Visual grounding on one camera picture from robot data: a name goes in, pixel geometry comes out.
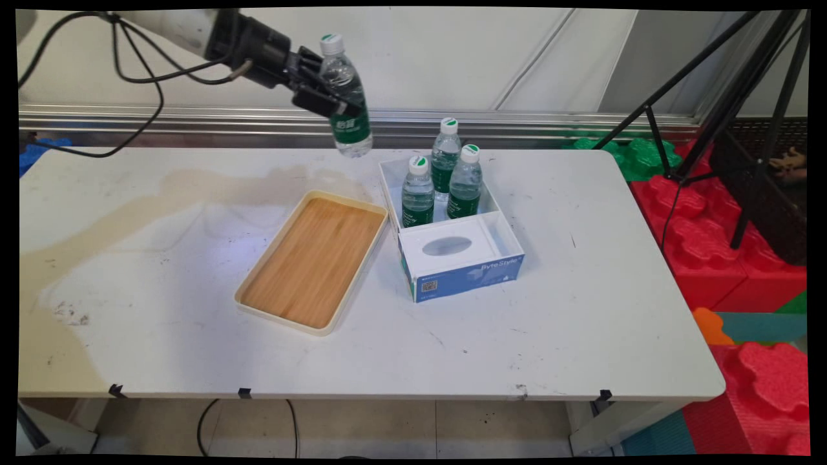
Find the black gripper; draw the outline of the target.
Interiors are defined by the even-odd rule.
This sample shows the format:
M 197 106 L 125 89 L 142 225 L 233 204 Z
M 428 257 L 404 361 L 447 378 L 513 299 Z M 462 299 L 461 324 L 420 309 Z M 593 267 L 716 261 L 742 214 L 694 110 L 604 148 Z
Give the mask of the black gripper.
M 218 61 L 237 70 L 250 61 L 243 76 L 266 88 L 277 85 L 295 89 L 292 104 L 323 118 L 362 115 L 361 104 L 327 91 L 319 79 L 323 58 L 301 45 L 291 47 L 291 39 L 260 23 L 239 9 L 219 9 L 207 42 L 205 59 Z

